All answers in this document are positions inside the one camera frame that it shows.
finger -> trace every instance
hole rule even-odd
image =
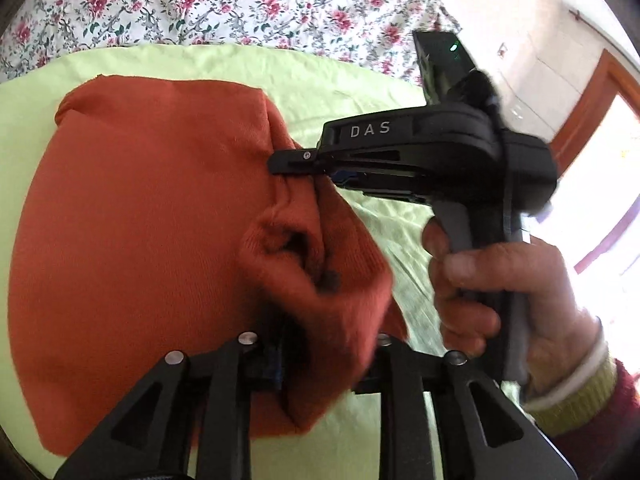
[[[454,298],[436,298],[435,307],[440,322],[452,332],[468,337],[493,337],[500,331],[497,312],[481,303]]]
[[[429,281],[433,287],[433,293],[436,298],[455,298],[458,294],[458,290],[444,275],[444,267],[440,260],[432,258],[429,261]]]
[[[560,251],[541,240],[449,254],[443,263],[444,274],[454,286],[482,292],[555,292],[568,281]]]
[[[422,246],[434,258],[441,259],[449,254],[449,237],[435,216],[429,219],[422,230]]]
[[[460,350],[469,357],[476,357],[484,352],[486,342],[481,337],[465,337],[452,332],[445,326],[440,327],[442,343],[447,350]]]

person's arm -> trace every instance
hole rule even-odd
[[[530,381],[524,407],[580,478],[590,478],[632,427],[640,407],[632,378],[609,357],[599,321],[577,306],[558,249],[534,238],[531,244],[450,254],[435,218],[426,225],[422,243],[432,255],[429,277],[449,349],[477,356],[486,338],[500,329],[498,315],[460,298],[460,288],[529,295]]]

orange garment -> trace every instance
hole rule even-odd
[[[70,454],[166,352],[215,349],[268,301],[305,329],[310,362],[286,402],[254,397],[254,435],[309,430],[366,370],[379,330],[406,336],[391,272],[331,182],[268,173],[294,143],[261,90],[100,76],[65,97],[56,124],[8,298],[46,449]],[[287,245],[294,234],[304,250]],[[328,271],[333,292],[316,287]]]

metal bolt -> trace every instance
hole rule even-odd
[[[466,355],[458,350],[452,350],[451,352],[447,352],[444,355],[445,359],[449,364],[460,366],[466,363]]]
[[[242,332],[238,336],[238,342],[241,345],[253,345],[258,341],[258,335],[255,332]]]
[[[387,334],[378,334],[378,346],[389,346],[391,345],[391,338]]]
[[[184,354],[179,350],[171,350],[164,356],[164,362],[168,365],[179,365],[184,360]]]

floral fabric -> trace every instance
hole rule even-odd
[[[0,81],[140,43],[290,48],[418,81],[414,28],[459,26],[440,0],[26,0],[0,38]]]

